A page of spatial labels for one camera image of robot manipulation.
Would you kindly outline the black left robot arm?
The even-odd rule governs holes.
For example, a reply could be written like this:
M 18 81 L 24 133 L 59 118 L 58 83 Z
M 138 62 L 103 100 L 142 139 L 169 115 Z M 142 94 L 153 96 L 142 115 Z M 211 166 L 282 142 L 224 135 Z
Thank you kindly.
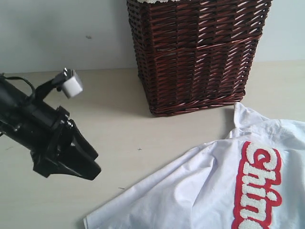
M 54 109 L 0 76 L 0 132 L 30 150 L 33 170 L 94 180 L 101 172 L 96 150 L 63 107 Z

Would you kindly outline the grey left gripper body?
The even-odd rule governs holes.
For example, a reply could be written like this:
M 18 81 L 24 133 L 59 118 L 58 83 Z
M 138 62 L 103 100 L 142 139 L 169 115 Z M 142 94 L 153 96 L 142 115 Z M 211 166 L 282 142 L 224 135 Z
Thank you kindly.
M 40 147 L 31 150 L 33 171 L 48 178 L 53 174 L 71 175 L 69 169 L 60 162 L 60 156 L 71 141 L 70 131 L 73 123 L 70 121 L 70 113 L 63 107 L 56 109 L 57 117 L 51 126 L 51 133 Z

